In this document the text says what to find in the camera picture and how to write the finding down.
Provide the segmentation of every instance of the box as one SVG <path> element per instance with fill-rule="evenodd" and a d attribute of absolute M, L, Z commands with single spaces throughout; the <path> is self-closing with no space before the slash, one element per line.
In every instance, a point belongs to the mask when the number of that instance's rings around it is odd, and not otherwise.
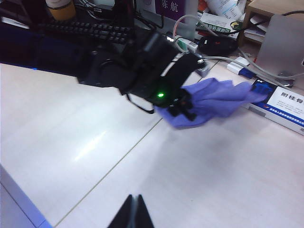
<path fill-rule="evenodd" d="M 198 16 L 200 15 L 201 17 L 200 21 L 197 23 L 197 27 L 205 29 L 205 27 L 202 25 L 202 22 L 204 22 L 205 24 L 207 24 L 209 29 L 215 32 L 234 32 L 237 29 L 240 29 L 243 24 L 242 22 L 234 21 L 209 13 L 198 13 Z M 236 38 L 238 37 L 238 33 L 230 34 L 229 36 Z"/>
<path fill-rule="evenodd" d="M 257 79 L 252 90 L 267 93 L 264 101 L 247 104 L 249 110 L 304 135 L 304 96 Z"/>

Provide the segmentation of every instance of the purple cloth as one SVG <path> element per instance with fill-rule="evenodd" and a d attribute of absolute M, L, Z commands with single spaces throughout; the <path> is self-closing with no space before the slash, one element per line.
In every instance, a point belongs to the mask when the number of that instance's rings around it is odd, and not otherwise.
<path fill-rule="evenodd" d="M 228 117 L 238 107 L 246 103 L 256 103 L 266 99 L 267 95 L 251 91 L 251 84 L 242 82 L 233 86 L 232 81 L 219 82 L 215 78 L 184 86 L 192 96 L 193 108 L 196 113 L 194 121 L 180 114 L 173 117 L 166 108 L 155 107 L 155 110 L 173 127 L 195 127 L 204 124 L 213 117 Z"/>

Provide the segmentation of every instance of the bottle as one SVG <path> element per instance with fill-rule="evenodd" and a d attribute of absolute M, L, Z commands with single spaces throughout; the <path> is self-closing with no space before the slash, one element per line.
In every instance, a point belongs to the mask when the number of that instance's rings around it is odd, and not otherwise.
<path fill-rule="evenodd" d="M 68 20 L 76 14 L 72 0 L 46 0 L 46 3 L 55 20 Z"/>
<path fill-rule="evenodd" d="M 238 20 L 242 16 L 235 0 L 205 0 L 209 9 L 220 17 Z"/>

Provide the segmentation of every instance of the white cable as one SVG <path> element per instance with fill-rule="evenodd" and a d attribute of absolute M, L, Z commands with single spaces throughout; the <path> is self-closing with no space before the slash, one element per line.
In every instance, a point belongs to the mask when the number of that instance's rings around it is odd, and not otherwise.
<path fill-rule="evenodd" d="M 195 19 L 195 20 L 197 20 L 197 21 L 200 20 L 198 17 L 193 16 L 193 15 L 191 15 L 191 14 L 186 14 L 186 15 L 180 17 L 180 18 L 175 22 L 174 27 L 173 27 L 173 39 L 174 39 L 175 36 L 176 36 L 176 29 L 177 29 L 178 24 L 179 24 L 180 21 L 183 20 L 184 18 L 193 18 L 193 19 Z M 202 23 L 202 25 L 205 27 L 205 29 L 206 29 L 209 33 L 211 33 L 212 35 L 218 37 L 218 34 L 216 34 L 214 31 L 212 31 L 211 29 L 209 29 L 209 27 L 208 27 L 205 23 Z"/>
<path fill-rule="evenodd" d="M 175 38 L 175 40 L 174 40 L 175 46 L 177 47 L 177 49 L 178 49 L 180 52 L 185 52 L 185 51 L 187 51 L 187 50 L 182 49 L 182 48 L 179 46 L 179 44 L 177 43 L 177 42 L 178 42 L 177 39 L 179 39 L 179 38 L 180 38 L 180 36 L 177 36 L 177 37 Z"/>
<path fill-rule="evenodd" d="M 93 4 L 87 0 L 79 0 L 79 1 L 83 4 L 83 6 L 91 6 L 91 7 L 96 6 L 95 4 Z"/>
<path fill-rule="evenodd" d="M 242 55 L 245 57 L 245 59 L 247 59 L 247 61 L 252 64 L 253 66 L 255 66 L 257 69 L 259 69 L 260 71 L 262 71 L 263 73 L 270 75 L 274 78 L 278 78 L 278 79 L 283 79 L 283 80 L 287 80 L 287 79 L 295 79 L 297 77 L 302 77 L 304 76 L 304 73 L 300 73 L 297 75 L 292 75 L 292 76 L 278 76 L 278 75 L 274 75 L 272 73 L 270 73 L 269 71 L 263 69 L 262 67 L 260 67 L 258 64 L 256 64 L 254 61 L 252 61 L 240 48 L 238 48 L 239 51 L 242 53 Z"/>
<path fill-rule="evenodd" d="M 89 10 L 87 10 L 87 12 L 88 12 L 88 14 L 89 14 L 92 18 L 94 18 L 95 20 L 103 21 L 103 22 L 105 22 L 105 21 L 108 20 L 108 19 L 102 19 L 102 18 L 96 17 L 96 16 L 95 16 L 91 11 L 89 11 Z"/>
<path fill-rule="evenodd" d="M 272 82 L 273 84 L 281 86 L 281 87 L 283 87 L 287 90 L 291 90 L 290 88 L 288 88 L 285 85 L 277 82 L 275 79 L 269 77 L 268 75 L 265 75 L 265 74 L 255 70 L 255 69 L 251 69 L 248 66 L 246 66 L 246 65 L 244 65 L 244 64 L 242 64 L 242 63 L 240 63 L 240 62 L 238 62 L 234 59 L 231 59 L 231 58 L 228 58 L 228 57 L 221 57 L 221 56 L 206 56 L 206 57 L 203 57 L 203 59 L 220 59 L 220 60 L 225 60 L 225 61 L 228 61 L 228 62 L 234 62 L 234 63 L 240 65 L 241 67 L 246 68 L 246 69 L 250 70 L 251 72 L 255 73 L 256 75 L 258 75 L 263 80 Z"/>
<path fill-rule="evenodd" d="M 180 21 L 183 20 L 184 18 L 193 18 L 193 19 L 195 19 L 195 20 L 197 20 L 197 21 L 200 20 L 198 17 L 195 17 L 195 16 L 193 16 L 193 15 L 191 15 L 191 14 L 186 14 L 186 15 L 180 17 L 180 18 L 175 22 L 175 24 L 174 24 L 174 26 L 173 26 L 173 39 L 174 39 L 174 41 L 176 40 L 175 37 L 176 37 L 176 29 L 177 29 L 177 26 L 178 26 L 178 24 L 180 23 Z M 211 34 L 214 35 L 214 36 L 218 36 L 218 34 L 216 34 L 216 33 L 213 32 L 211 29 L 209 29 L 209 27 L 208 27 L 205 23 L 202 23 L 202 25 L 207 29 L 207 31 L 208 31 L 209 33 L 211 33 Z M 176 48 L 177 48 L 180 52 L 185 52 L 185 50 L 183 50 L 183 49 L 179 46 L 179 44 L 177 43 L 177 41 L 175 42 L 175 46 L 176 46 Z"/>

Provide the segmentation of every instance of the white box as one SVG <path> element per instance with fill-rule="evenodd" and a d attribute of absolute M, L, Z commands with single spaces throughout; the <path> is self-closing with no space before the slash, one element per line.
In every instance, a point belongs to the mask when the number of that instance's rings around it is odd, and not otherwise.
<path fill-rule="evenodd" d="M 268 96 L 246 108 L 304 135 L 304 96 L 261 79 L 254 82 L 252 90 Z"/>

